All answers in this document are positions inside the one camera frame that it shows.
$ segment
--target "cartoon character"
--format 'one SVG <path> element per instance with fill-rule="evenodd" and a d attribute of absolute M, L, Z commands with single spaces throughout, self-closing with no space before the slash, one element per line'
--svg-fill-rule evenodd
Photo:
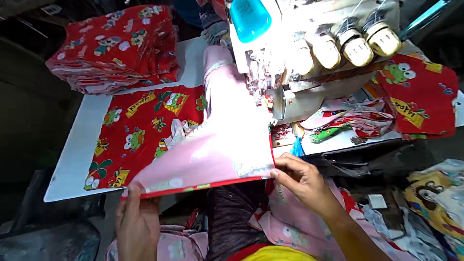
<path fill-rule="evenodd" d="M 114 47 L 120 41 L 121 41 L 121 37 L 118 37 L 118 36 L 112 36 L 106 39 L 99 40 L 98 44 L 100 46 L 95 48 L 95 50 L 93 51 L 93 54 L 97 56 L 105 54 L 106 51 L 109 51 L 111 47 Z"/>
<path fill-rule="evenodd" d="M 124 149 L 130 149 L 130 152 L 134 152 L 136 149 L 140 148 L 140 145 L 143 144 L 145 137 L 145 130 L 140 130 L 139 127 L 134 128 L 134 133 L 126 136 L 126 144 L 124 144 Z"/>
<path fill-rule="evenodd" d="M 105 118 L 103 120 L 103 124 L 105 125 L 111 125 L 113 122 L 116 122 L 119 120 L 119 114 L 121 114 L 122 110 L 118 109 L 117 107 L 114 107 L 112 110 L 110 110 L 108 113 L 106 113 Z"/>
<path fill-rule="evenodd" d="M 114 175 L 108 180 L 108 185 L 110 188 L 119 188 L 124 182 L 126 182 L 127 175 L 129 175 L 130 170 L 123 170 L 122 167 L 119 167 L 115 171 Z"/>
<path fill-rule="evenodd" d="M 156 158 L 161 157 L 168 150 L 168 148 L 166 147 L 166 142 L 164 142 L 165 140 L 165 138 L 162 138 L 158 143 L 158 147 L 156 148 L 155 152 L 155 158 L 153 159 L 153 161 L 155 161 Z"/>
<path fill-rule="evenodd" d="M 142 19 L 147 18 L 147 17 L 152 17 L 153 16 L 152 13 L 160 14 L 160 11 L 162 10 L 163 8 L 159 6 L 146 7 L 139 12 L 139 17 Z"/>
<path fill-rule="evenodd" d="M 158 95 L 159 102 L 155 105 L 155 112 L 160 109 L 162 104 L 164 105 L 164 108 L 174 112 L 174 114 L 177 116 L 179 115 L 182 106 L 189 96 L 190 95 L 188 94 L 173 93 L 171 91 L 167 91 L 165 93 L 160 92 Z"/>
<path fill-rule="evenodd" d="M 106 24 L 102 26 L 102 28 L 105 30 L 109 30 L 112 26 L 116 24 L 116 21 L 118 21 L 119 18 L 121 18 L 123 14 L 124 14 L 124 11 L 122 10 L 122 11 L 117 11 L 117 12 L 109 13 L 105 15 L 109 19 L 108 21 L 106 21 Z"/>
<path fill-rule="evenodd" d="M 132 33 L 132 38 L 130 39 L 131 44 L 137 47 L 142 46 L 145 35 L 147 35 L 147 31 L 145 31 L 145 29 Z"/>
<path fill-rule="evenodd" d="M 400 63 L 398 65 L 386 65 L 380 74 L 386 78 L 389 84 L 403 83 L 405 87 L 409 87 L 408 79 L 416 78 L 416 72 L 411 70 L 411 66 L 407 63 Z"/>
<path fill-rule="evenodd" d="M 418 186 L 415 194 L 428 210 L 434 211 L 438 206 L 435 196 L 443 192 L 443 190 L 443 186 L 435 186 L 435 182 L 429 181 L 425 186 Z"/>
<path fill-rule="evenodd" d="M 197 104 L 197 111 L 202 111 L 208 106 L 204 95 L 201 95 L 198 99 L 196 99 L 195 103 Z"/>
<path fill-rule="evenodd" d="M 106 139 L 97 139 L 97 146 L 95 147 L 95 156 L 98 157 L 102 154 L 105 150 L 108 149 L 109 143 L 106 142 Z"/>
<path fill-rule="evenodd" d="M 166 123 L 164 123 L 163 120 L 164 117 L 156 117 L 154 120 L 152 120 L 151 124 L 153 124 L 153 128 L 158 129 L 158 131 L 161 132 L 161 129 L 166 127 Z"/>
<path fill-rule="evenodd" d="M 64 47 L 65 50 L 74 49 L 76 46 L 84 42 L 84 37 L 81 37 L 77 40 L 71 41 L 68 45 Z"/>
<path fill-rule="evenodd" d="M 110 166 L 112 163 L 113 161 L 110 159 L 107 159 L 100 164 L 93 161 L 89 167 L 89 171 L 91 171 L 91 173 L 87 175 L 87 178 L 85 179 L 84 189 L 88 190 L 98 188 L 98 185 L 100 184 L 100 179 L 106 177 L 105 168 Z"/>

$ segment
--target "pink cloth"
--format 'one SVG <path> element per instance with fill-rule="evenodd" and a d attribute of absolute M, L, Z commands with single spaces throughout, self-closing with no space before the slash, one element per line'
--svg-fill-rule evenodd
<path fill-rule="evenodd" d="M 184 229 L 183 226 L 161 226 L 157 260 L 203 261 L 208 251 L 207 232 Z M 117 240 L 105 253 L 105 261 L 118 261 Z"/>
<path fill-rule="evenodd" d="M 326 182 L 345 208 L 344 199 L 332 179 Z M 267 212 L 258 209 L 250 218 L 249 225 L 264 231 L 271 243 L 297 249 L 317 260 L 346 260 L 322 218 L 304 206 L 286 187 L 275 185 L 269 195 L 269 208 Z M 391 247 L 375 227 L 364 220 L 360 211 L 352 209 L 350 216 L 393 261 L 417 261 L 408 252 Z"/>
<path fill-rule="evenodd" d="M 204 122 L 134 177 L 142 198 L 270 177 L 272 114 L 256 106 L 225 47 L 208 47 L 204 65 Z"/>

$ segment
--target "red fabric edge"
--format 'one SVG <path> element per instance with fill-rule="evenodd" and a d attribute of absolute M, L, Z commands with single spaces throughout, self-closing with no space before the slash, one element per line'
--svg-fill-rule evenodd
<path fill-rule="evenodd" d="M 239 261 L 244 259 L 247 256 L 250 256 L 254 254 L 256 251 L 262 249 L 263 247 L 267 246 L 272 246 L 271 243 L 260 243 L 260 244 L 254 244 L 248 247 L 245 247 L 244 249 L 236 252 L 235 254 L 231 255 L 227 261 Z"/>

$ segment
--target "hand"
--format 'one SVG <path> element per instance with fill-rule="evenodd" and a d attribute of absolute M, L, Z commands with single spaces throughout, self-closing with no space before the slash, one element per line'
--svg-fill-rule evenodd
<path fill-rule="evenodd" d="M 131 183 L 129 196 L 116 210 L 118 257 L 121 261 L 155 261 L 160 239 L 160 198 L 140 200 L 140 188 Z"/>
<path fill-rule="evenodd" d="M 293 192 L 305 206 L 323 219 L 346 214 L 314 165 L 286 152 L 274 160 L 278 169 L 272 169 L 271 176 Z"/>

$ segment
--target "pink fabric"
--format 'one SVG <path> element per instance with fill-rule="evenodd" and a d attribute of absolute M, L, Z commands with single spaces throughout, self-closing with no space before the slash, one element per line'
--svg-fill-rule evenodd
<path fill-rule="evenodd" d="M 345 208 L 344 199 L 333 183 L 326 180 L 330 190 Z M 313 256 L 317 260 L 346 260 L 340 247 L 333 238 L 325 222 L 316 213 L 304 206 L 286 187 L 276 184 L 269 195 L 269 208 L 263 214 L 261 209 L 255 212 L 249 221 L 252 227 L 264 231 L 271 243 L 297 249 Z M 409 253 L 391 247 L 375 227 L 364 220 L 360 211 L 352 209 L 350 215 L 392 260 L 414 260 Z"/>
<path fill-rule="evenodd" d="M 132 182 L 145 189 L 147 195 L 142 197 L 224 181 L 237 183 L 245 177 L 270 177 L 274 167 L 268 127 L 272 115 L 267 108 L 256 107 L 226 48 L 208 47 L 204 62 L 208 102 L 204 122 L 134 177 Z M 246 128 L 231 128 L 232 124 Z"/>
<path fill-rule="evenodd" d="M 308 130 L 351 126 L 359 137 L 379 137 L 387 132 L 393 116 L 383 113 L 385 102 L 357 103 L 348 98 L 326 100 L 321 108 L 300 125 Z"/>
<path fill-rule="evenodd" d="M 185 230 L 182 226 L 161 226 L 157 260 L 202 261 L 208 250 L 208 233 Z M 105 253 L 105 261 L 118 261 L 117 240 Z"/>

